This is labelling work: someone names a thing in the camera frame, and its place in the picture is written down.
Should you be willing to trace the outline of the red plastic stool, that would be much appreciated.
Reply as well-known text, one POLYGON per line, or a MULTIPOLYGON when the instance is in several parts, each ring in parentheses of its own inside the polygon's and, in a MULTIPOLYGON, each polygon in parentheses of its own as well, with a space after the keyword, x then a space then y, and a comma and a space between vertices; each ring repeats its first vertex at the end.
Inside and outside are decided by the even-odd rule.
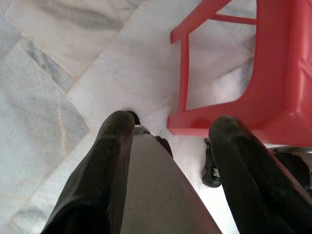
POLYGON ((256 0, 256 18, 219 13, 231 0, 202 2, 171 32, 181 42, 178 111, 168 130, 204 137, 223 115, 242 120, 263 142, 312 146, 312 0, 256 0), (254 64, 237 100, 187 110, 189 35, 206 20, 256 26, 254 64))

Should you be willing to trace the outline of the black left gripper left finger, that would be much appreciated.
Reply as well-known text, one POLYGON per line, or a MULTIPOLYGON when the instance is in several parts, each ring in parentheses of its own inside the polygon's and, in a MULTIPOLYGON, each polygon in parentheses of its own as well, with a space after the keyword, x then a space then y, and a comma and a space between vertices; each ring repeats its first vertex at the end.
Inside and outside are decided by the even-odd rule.
POLYGON ((134 130, 129 112, 105 119, 40 234, 120 234, 134 130))

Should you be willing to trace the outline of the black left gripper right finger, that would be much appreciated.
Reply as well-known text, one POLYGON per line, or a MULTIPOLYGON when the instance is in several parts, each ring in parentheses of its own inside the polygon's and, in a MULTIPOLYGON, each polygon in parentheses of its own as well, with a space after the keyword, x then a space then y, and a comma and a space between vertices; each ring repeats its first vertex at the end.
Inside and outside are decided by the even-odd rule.
POLYGON ((242 121, 217 118, 209 143, 240 234, 312 234, 312 197, 242 121))

